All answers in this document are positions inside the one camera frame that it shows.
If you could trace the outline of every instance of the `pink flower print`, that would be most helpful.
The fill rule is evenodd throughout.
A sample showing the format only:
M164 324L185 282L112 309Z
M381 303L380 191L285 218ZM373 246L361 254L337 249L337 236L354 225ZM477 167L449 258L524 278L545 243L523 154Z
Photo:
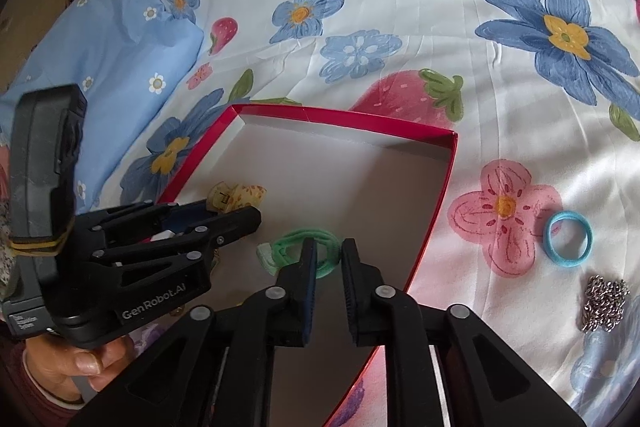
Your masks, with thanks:
M211 73L213 73L213 69L210 64L201 65L198 70L193 73L193 76L187 80L187 88L189 90L195 89L201 82L207 80L211 76Z
M482 245L498 275L524 275L533 266L546 221L562 210L560 194L549 185L532 185L530 172L510 160L485 165L480 188L451 203L451 228L465 241Z

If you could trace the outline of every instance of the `red box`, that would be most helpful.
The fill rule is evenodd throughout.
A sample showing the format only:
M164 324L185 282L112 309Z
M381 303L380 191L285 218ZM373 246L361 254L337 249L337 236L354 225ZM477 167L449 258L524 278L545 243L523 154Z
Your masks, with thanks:
M293 229L354 237L364 263L408 288L449 181L458 136L446 129L357 112L233 105L204 134L161 202L205 198L213 185L266 188L262 225L221 253L212 289L192 304L235 306L274 278L255 255ZM321 425L372 357L348 331L340 270L318 280L310 344L276 352L272 425Z

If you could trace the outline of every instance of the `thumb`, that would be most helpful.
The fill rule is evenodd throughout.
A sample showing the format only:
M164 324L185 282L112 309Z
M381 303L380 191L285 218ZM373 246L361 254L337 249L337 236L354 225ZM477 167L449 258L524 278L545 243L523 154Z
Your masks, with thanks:
M102 364L98 357L91 351L79 351L73 355L72 363L74 365L73 373L67 373L70 377L75 375L100 375L102 372Z
M56 374L81 377L102 372L102 362L95 353L72 346L53 335L27 339L27 351L31 361L49 377Z

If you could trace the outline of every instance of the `blue hair tie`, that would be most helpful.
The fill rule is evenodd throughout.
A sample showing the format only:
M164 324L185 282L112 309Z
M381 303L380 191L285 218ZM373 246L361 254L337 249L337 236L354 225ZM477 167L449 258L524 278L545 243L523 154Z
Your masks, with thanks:
M567 259L566 257L562 257L551 244L551 229L558 221L563 221L565 219L580 222L587 233L587 248L584 249L584 253L578 257L578 259ZM593 248L593 230L591 229L591 225L589 224L589 221L587 221L587 218L582 214L578 214L578 212L574 212L572 210L563 210L562 212L558 212L551 216L551 218L546 222L545 231L542 237L542 244L546 254L549 256L549 259L558 266L571 268L584 263L587 257L590 256L591 249Z

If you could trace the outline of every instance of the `human hand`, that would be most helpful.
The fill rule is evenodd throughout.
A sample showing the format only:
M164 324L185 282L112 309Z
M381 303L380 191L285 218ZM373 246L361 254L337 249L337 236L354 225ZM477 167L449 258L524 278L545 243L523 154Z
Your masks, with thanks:
M71 403L81 397L71 377L88 377L91 387L101 391L135 358L129 335L88 351L46 334L27 339L26 352L27 367L35 381L53 396Z

